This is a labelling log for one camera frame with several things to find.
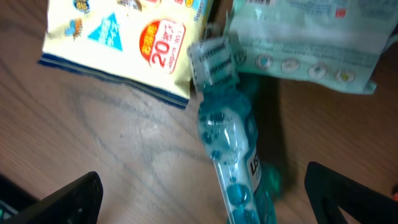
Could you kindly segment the pale green wipes pack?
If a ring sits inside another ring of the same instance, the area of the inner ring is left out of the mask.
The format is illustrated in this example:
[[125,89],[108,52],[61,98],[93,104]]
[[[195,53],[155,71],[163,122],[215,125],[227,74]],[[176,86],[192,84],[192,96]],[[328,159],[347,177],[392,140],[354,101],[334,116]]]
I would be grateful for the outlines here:
[[224,34],[240,72],[370,95],[396,27],[397,0],[235,1]]

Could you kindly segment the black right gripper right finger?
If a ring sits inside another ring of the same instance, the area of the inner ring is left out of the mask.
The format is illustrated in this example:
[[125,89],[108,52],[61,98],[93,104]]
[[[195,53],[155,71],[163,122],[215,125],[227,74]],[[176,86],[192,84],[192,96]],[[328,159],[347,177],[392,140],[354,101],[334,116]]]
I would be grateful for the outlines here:
[[317,162],[309,162],[305,190],[318,223],[344,223],[344,210],[360,223],[397,223],[397,201]]

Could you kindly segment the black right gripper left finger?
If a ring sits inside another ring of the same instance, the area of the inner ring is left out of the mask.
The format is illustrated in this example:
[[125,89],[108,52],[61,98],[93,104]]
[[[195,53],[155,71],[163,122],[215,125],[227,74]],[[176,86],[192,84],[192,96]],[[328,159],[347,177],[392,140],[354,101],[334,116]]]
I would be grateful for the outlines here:
[[91,171],[58,189],[13,217],[5,224],[92,223],[96,224],[103,199],[103,185]]

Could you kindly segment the teal blue packet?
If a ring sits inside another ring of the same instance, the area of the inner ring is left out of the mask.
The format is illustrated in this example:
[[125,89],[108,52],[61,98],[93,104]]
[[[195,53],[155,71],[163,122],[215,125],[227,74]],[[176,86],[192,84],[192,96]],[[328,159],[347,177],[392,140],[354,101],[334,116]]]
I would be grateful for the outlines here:
[[228,223],[276,223],[269,171],[261,166],[251,102],[238,90],[229,38],[195,42],[187,49],[197,91],[198,132],[213,161]]

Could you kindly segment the yellow white chips bag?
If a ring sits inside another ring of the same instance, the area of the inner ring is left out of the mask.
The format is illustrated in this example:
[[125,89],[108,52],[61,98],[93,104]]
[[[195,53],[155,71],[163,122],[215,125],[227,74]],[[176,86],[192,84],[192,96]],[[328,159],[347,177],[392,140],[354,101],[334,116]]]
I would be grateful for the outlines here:
[[187,48],[203,37],[211,0],[50,0],[42,65],[129,85],[184,109]]

